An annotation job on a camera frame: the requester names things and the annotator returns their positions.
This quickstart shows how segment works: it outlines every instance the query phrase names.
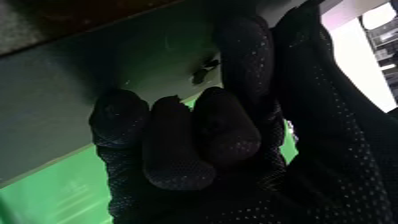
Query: gloved hand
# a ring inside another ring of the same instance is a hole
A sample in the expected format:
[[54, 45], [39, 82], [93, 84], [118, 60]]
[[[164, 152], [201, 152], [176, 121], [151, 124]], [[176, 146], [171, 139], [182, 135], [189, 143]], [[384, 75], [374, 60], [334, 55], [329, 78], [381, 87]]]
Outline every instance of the gloved hand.
[[[317, 5], [290, 11], [274, 37], [260, 17], [224, 20], [215, 42], [224, 89], [194, 112], [176, 97], [150, 112], [127, 90], [96, 103], [114, 223], [395, 223], [398, 122], [336, 66]], [[288, 167], [283, 114], [301, 151]]]

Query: green surface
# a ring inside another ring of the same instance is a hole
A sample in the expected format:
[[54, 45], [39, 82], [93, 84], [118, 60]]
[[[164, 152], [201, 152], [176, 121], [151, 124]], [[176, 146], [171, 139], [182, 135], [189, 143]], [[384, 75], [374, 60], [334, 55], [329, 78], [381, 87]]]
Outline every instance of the green surface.
[[[297, 151], [288, 132], [283, 154], [290, 162]], [[0, 190], [0, 224], [109, 224], [109, 201], [105, 166], [91, 145]]]

